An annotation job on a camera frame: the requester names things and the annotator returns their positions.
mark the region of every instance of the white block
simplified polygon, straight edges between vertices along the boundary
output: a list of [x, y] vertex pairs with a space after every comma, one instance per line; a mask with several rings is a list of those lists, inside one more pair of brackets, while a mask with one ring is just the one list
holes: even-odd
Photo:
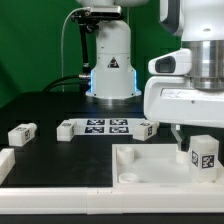
[[193, 136], [190, 141], [190, 173], [193, 182], [215, 182], [219, 142], [209, 135]]
[[75, 121], [64, 120], [57, 128], [57, 140], [70, 142], [75, 136], [75, 126]]
[[0, 152], [0, 185], [15, 165], [14, 149], [2, 149]]
[[8, 133], [10, 146], [24, 146], [35, 137], [36, 124], [21, 124]]
[[150, 122], [146, 120], [141, 124], [134, 126], [133, 139], [145, 141], [157, 134], [158, 127], [158, 122]]

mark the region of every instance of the robot logo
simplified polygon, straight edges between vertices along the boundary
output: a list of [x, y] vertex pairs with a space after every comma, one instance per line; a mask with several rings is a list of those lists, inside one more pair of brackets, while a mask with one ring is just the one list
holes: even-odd
[[112, 58], [110, 64], [108, 65], [108, 68], [119, 68], [119, 65], [115, 57]]

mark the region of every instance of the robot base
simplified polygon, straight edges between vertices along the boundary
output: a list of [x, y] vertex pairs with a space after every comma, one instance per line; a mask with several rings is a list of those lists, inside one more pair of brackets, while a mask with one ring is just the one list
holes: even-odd
[[140, 103], [142, 100], [142, 95], [141, 91], [138, 91], [136, 95], [129, 97], [129, 98], [124, 98], [124, 99], [105, 99], [105, 98], [98, 98], [96, 96], [93, 96], [90, 93], [86, 93], [86, 100], [91, 103], [96, 103], [100, 105], [128, 105], [128, 104], [135, 104], [135, 103]]

